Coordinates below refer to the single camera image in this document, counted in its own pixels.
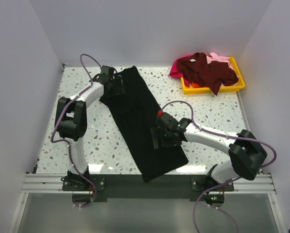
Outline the black t shirt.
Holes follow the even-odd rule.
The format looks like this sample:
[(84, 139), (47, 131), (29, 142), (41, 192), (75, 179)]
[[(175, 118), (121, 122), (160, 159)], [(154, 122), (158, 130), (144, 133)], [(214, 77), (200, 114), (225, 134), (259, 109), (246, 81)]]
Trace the black t shirt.
[(144, 182), (186, 165), (188, 159), (180, 146), (154, 149), (150, 129), (161, 108), (137, 67), (126, 68), (119, 75), (125, 93), (101, 97), (100, 102), (109, 108)]

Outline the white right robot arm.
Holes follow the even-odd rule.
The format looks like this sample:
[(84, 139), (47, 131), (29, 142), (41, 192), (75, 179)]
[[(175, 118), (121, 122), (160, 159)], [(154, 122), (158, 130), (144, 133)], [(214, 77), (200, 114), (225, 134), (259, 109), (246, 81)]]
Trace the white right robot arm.
[(267, 152), (248, 130), (240, 133), (223, 132), (196, 125), (188, 118), (180, 121), (167, 112), (159, 111), (156, 127), (151, 128), (155, 149), (180, 146), (182, 142), (203, 144), (229, 156), (223, 164), (215, 164), (198, 183), (212, 191), (223, 183), (240, 177), (252, 181), (261, 169)]

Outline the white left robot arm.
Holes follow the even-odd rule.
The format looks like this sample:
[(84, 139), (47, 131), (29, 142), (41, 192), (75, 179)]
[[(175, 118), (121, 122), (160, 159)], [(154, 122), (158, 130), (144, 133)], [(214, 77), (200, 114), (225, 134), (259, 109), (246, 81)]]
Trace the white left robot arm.
[(64, 191), (96, 191), (90, 179), (85, 159), (83, 137), (87, 131), (87, 108), (101, 97), (115, 97), (125, 93), (122, 76), (114, 67), (102, 66), (89, 85), (71, 97), (61, 97), (57, 102), (54, 131), (51, 142), (66, 142), (70, 168), (61, 178)]

